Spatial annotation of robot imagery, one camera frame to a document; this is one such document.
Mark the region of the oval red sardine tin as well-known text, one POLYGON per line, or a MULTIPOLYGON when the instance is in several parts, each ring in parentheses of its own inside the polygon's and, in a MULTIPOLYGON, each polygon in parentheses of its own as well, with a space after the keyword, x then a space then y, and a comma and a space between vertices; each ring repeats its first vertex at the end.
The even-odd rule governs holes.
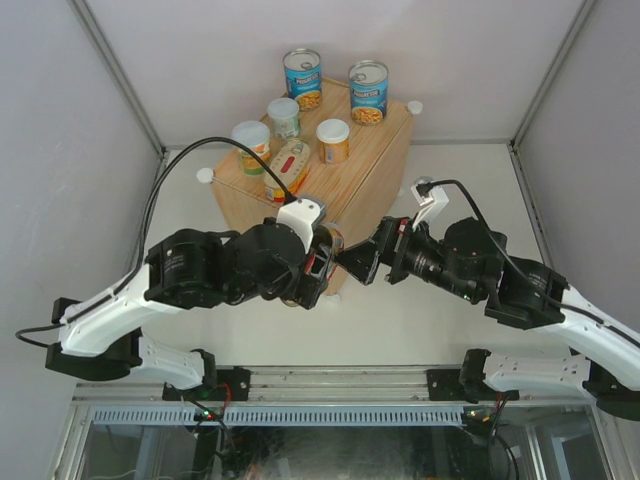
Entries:
MULTIPOLYGON (((310 147, 303 141, 291 139, 286 142, 269 164, 273 173, 282 181, 288 190, 295 194, 310 170, 310 147)), ((269 201, 283 203, 284 190, 265 172, 263 175, 264 191, 269 201)))

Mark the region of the tan can white lid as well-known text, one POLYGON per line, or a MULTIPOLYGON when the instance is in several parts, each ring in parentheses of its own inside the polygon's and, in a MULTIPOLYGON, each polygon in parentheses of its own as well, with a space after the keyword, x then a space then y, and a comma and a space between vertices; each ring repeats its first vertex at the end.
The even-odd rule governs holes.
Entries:
POLYGON ((319 156, 325 164, 344 163, 349 156, 349 125, 340 119, 322 121, 316 129, 319 156))

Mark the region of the yellow can white lid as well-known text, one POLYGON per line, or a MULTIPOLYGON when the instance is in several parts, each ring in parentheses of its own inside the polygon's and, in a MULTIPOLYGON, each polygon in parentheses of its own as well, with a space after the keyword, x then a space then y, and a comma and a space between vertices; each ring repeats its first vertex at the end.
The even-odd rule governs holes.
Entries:
MULTIPOLYGON (((269 127, 260 121, 244 121, 236 125, 231 132, 231 138, 244 145, 258 156, 264 164, 271 160, 269 127)), ((262 164, 246 150, 237 147, 237 157, 240 168, 245 175, 260 176, 264 173, 262 164)))

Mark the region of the green can white lid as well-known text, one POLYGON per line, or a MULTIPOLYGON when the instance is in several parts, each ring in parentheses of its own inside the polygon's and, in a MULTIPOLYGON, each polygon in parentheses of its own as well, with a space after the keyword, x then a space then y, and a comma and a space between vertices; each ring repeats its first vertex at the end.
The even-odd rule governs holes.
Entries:
POLYGON ((288 140, 300 135, 299 113, 297 101, 288 97, 275 99, 268 105, 267 115, 276 138, 288 140))

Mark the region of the blue soup can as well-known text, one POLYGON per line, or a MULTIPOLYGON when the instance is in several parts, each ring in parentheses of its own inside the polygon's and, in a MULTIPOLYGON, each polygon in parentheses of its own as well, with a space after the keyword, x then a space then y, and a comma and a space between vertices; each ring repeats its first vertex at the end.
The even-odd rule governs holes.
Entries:
POLYGON ((316 109, 322 103, 321 56, 312 49, 295 49, 283 57, 288 96, 301 112, 316 109))
POLYGON ((350 67, 348 76, 353 121, 380 124, 387 115, 388 68, 379 61, 363 60, 350 67))

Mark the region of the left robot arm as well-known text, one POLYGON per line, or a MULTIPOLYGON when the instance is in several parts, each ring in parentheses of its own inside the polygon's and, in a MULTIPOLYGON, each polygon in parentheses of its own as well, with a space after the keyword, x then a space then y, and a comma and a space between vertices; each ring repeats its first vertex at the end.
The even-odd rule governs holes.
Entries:
POLYGON ((209 399, 219 387, 214 355, 167 347, 145 335, 143 325, 161 315, 256 297, 309 310, 327 289, 342 247, 341 234, 328 224, 304 246, 272 218, 243 233, 179 230, 152 247, 137 272, 94 298, 56 301, 61 331, 47 349, 45 367, 89 381, 145 372, 209 399))

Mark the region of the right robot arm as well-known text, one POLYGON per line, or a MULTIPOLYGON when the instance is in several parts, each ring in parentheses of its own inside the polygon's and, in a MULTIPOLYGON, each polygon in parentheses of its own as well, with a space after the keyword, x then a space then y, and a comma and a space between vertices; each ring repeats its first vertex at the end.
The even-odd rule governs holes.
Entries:
POLYGON ((367 240, 347 248, 337 263, 361 284, 379 266, 389 284, 410 276, 472 305, 485 316, 522 331, 562 339, 570 354, 518 358, 488 349, 466 352, 458 382, 467 400, 513 398, 543 392, 587 397, 611 416, 639 418, 639 335, 595 308, 546 265, 505 252, 506 236, 465 218, 440 240, 407 217, 384 218, 367 240))

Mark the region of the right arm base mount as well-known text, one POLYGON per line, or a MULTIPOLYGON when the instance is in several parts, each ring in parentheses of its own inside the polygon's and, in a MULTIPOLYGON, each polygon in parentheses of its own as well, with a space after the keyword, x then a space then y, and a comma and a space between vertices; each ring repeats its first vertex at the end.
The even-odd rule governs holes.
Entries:
POLYGON ((485 383, 483 369, 492 353, 486 349, 470 349, 461 367, 432 368, 426 371, 429 399, 431 401, 480 401, 518 400, 518 390, 496 390, 485 383))

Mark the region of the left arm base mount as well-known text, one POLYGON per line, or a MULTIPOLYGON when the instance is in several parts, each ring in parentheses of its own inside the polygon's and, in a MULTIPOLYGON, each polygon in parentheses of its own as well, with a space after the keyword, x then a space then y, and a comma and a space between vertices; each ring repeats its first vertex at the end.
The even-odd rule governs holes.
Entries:
POLYGON ((247 401, 251 386, 251 371, 234 366, 219 369, 215 356, 203 349, 194 349, 204 366, 202 383, 187 390, 179 390, 165 383, 162 399, 164 401, 195 400, 195 401, 247 401))

